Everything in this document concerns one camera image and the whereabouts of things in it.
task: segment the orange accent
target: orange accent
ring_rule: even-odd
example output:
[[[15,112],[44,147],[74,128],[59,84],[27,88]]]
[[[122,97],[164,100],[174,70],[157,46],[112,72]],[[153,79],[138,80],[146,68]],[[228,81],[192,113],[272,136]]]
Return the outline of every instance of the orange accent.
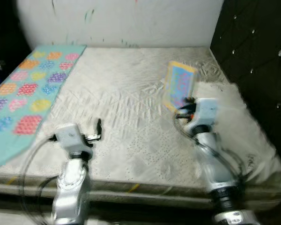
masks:
[[[9,95],[13,93],[17,85],[15,83],[4,83],[0,86],[0,95]]]
[[[39,61],[37,60],[25,60],[19,65],[21,69],[33,69],[33,67],[37,66]]]
[[[57,60],[61,57],[61,52],[50,52],[47,56],[48,60]]]

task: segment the mattress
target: mattress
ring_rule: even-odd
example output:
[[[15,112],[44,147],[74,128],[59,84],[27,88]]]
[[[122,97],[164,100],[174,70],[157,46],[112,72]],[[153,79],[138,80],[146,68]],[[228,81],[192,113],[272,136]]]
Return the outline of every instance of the mattress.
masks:
[[[89,162],[94,182],[122,183],[124,187],[133,184],[135,189],[141,189],[142,184],[153,185],[152,189],[159,185],[166,192],[177,188],[181,193],[175,192],[168,203],[183,201],[183,206],[210,207],[194,143],[174,128],[172,114],[162,104],[164,78],[171,60],[198,69],[200,82],[195,97],[218,98],[215,131],[224,148],[245,162],[247,172],[254,169],[247,182],[247,200],[254,202],[251,208],[277,205],[281,201],[281,161],[247,110],[237,86],[226,80],[208,48],[87,48],[57,96],[35,143],[69,122],[78,123],[83,133],[91,135],[97,118],[101,118],[103,139],[96,143]],[[0,179],[11,184],[5,177],[19,174],[27,154],[1,166]],[[51,177],[60,172],[66,160],[67,153],[58,143],[49,143],[38,152],[28,175],[32,179]],[[0,192],[4,191],[12,193],[10,187],[0,185]],[[94,201],[166,204],[160,199],[162,194],[156,196],[150,191],[145,193],[150,195],[146,200],[141,200],[142,193],[137,191],[138,196],[130,193],[132,200],[127,200],[127,191],[117,195],[118,190],[111,188],[106,194],[99,186],[96,191]],[[188,198],[181,200],[185,193]]]

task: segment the white mattress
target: white mattress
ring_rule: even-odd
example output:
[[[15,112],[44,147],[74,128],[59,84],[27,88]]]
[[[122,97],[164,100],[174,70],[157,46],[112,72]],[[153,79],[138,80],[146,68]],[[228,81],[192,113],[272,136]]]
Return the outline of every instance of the white mattress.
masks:
[[[218,98],[215,130],[224,147],[246,162],[249,187],[281,192],[281,162],[258,123],[246,109],[237,86],[229,84],[207,48],[99,49],[87,48],[62,87],[36,142],[55,128],[79,123],[94,133],[103,120],[103,140],[90,162],[93,179],[185,186],[204,190],[194,144],[177,132],[171,113],[162,105],[167,64],[175,60],[199,69],[196,97]],[[18,174],[27,152],[0,167]],[[58,174],[67,154],[47,144],[28,174]]]

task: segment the tufted button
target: tufted button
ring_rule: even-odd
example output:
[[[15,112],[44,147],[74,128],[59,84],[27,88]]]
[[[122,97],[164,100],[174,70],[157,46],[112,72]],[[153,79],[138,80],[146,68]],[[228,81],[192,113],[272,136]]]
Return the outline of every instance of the tufted button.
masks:
[[[278,56],[281,57],[281,49],[280,49],[280,51],[278,52]]]

